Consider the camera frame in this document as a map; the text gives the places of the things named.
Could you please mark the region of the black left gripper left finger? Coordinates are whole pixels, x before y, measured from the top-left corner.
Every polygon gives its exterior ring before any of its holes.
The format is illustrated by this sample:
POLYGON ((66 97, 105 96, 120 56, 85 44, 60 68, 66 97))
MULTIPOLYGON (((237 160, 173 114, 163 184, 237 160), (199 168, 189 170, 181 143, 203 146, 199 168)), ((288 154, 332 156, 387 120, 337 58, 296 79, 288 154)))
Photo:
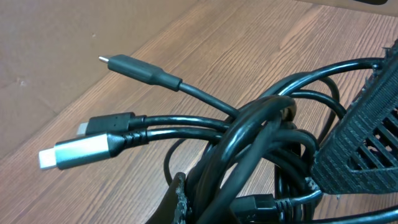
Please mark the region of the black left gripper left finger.
POLYGON ((188 198, 185 195, 185 174, 178 172, 160 205, 146 224, 186 224, 188 198))

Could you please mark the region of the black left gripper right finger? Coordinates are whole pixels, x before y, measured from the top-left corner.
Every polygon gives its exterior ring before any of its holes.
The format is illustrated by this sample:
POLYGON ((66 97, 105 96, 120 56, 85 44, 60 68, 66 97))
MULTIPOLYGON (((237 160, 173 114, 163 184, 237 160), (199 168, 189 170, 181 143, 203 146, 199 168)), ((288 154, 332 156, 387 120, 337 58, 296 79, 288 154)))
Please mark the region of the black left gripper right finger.
POLYGON ((330 195, 397 191, 397 45, 322 144, 312 179, 330 195))

